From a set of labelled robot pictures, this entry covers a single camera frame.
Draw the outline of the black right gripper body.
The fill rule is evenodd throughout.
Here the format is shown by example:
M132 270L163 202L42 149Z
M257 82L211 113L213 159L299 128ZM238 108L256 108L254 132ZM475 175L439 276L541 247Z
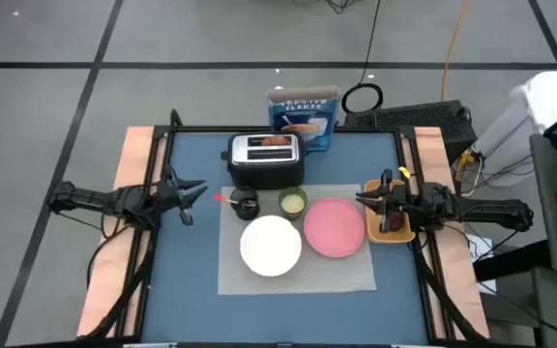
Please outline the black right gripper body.
M384 187L386 194L384 201L384 215L381 230L422 230L423 222L419 215L419 208L415 205L413 195L407 186L396 188Z

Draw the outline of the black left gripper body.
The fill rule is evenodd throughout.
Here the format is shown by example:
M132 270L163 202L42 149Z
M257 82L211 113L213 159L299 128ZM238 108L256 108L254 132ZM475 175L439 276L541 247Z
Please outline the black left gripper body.
M186 208L186 203L181 192L182 181L176 175L172 166L163 170L163 177L157 186L157 202L162 212L173 208L180 210Z

